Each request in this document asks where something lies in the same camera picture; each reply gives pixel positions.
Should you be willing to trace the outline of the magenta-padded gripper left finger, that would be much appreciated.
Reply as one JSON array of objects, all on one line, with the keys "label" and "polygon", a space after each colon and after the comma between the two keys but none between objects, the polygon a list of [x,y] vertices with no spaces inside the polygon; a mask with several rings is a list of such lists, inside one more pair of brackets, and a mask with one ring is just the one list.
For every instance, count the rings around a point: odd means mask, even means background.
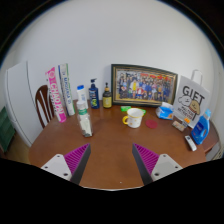
[{"label": "magenta-padded gripper left finger", "polygon": [[87,143],[66,155],[56,154],[42,166],[42,169],[65,180],[79,184],[90,154],[91,147]]}]

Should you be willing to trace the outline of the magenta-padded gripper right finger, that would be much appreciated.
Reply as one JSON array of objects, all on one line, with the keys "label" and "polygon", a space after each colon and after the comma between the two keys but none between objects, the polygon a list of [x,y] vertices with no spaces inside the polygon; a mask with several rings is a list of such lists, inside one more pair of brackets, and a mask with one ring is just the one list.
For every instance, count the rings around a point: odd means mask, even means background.
[{"label": "magenta-padded gripper right finger", "polygon": [[132,146],[132,154],[135,158],[144,185],[182,169],[182,167],[168,154],[158,155],[136,143]]}]

